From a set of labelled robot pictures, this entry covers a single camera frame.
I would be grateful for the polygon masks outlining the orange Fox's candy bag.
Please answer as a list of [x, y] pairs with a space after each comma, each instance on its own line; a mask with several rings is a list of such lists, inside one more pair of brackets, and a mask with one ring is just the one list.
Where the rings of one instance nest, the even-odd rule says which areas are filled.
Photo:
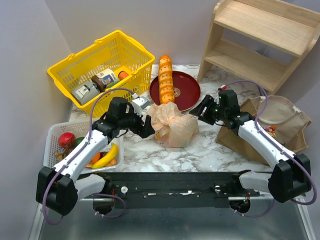
[[276, 138], [276, 127], [275, 126], [268, 126], [268, 127], [263, 127], [263, 129], [271, 135], [273, 138]]

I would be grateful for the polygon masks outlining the peach plastic grocery bag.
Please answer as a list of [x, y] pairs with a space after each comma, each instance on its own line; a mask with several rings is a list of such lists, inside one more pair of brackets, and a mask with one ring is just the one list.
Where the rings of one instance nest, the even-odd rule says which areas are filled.
[[147, 110], [155, 140], [164, 148], [186, 148], [199, 133], [199, 124], [190, 114], [182, 114], [178, 106], [169, 102], [153, 104]]

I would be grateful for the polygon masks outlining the burlap tote bag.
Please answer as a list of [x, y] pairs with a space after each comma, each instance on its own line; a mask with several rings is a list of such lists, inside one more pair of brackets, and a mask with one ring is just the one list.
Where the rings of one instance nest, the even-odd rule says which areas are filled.
[[[308, 147], [304, 130], [312, 120], [287, 98], [278, 95], [269, 96], [267, 108], [258, 118], [258, 122], [261, 127], [275, 126], [275, 139], [287, 149], [298, 153]], [[215, 141], [249, 161], [268, 165], [249, 143], [225, 127], [220, 128]]]

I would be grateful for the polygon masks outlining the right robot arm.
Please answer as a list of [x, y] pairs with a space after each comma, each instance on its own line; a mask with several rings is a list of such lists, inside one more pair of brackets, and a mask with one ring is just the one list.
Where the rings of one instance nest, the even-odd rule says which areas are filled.
[[272, 173], [244, 170], [236, 174], [234, 183], [238, 188], [270, 193], [279, 203], [313, 189], [309, 158], [285, 148], [250, 113], [241, 111], [233, 90], [220, 89], [218, 100], [207, 94], [189, 113], [209, 125], [222, 121], [227, 129], [250, 144], [272, 168]]

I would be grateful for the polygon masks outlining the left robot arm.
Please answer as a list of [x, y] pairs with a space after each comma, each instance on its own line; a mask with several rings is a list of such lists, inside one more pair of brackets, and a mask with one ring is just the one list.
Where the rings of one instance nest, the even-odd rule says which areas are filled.
[[44, 166], [38, 173], [36, 201], [42, 209], [68, 215], [76, 203], [105, 189], [107, 179], [97, 173], [79, 179], [93, 157], [116, 138], [121, 131], [131, 131], [142, 139], [155, 133], [151, 117], [142, 111], [149, 105], [145, 97], [132, 101], [114, 97], [100, 119], [90, 121], [89, 131], [81, 143], [54, 167]]

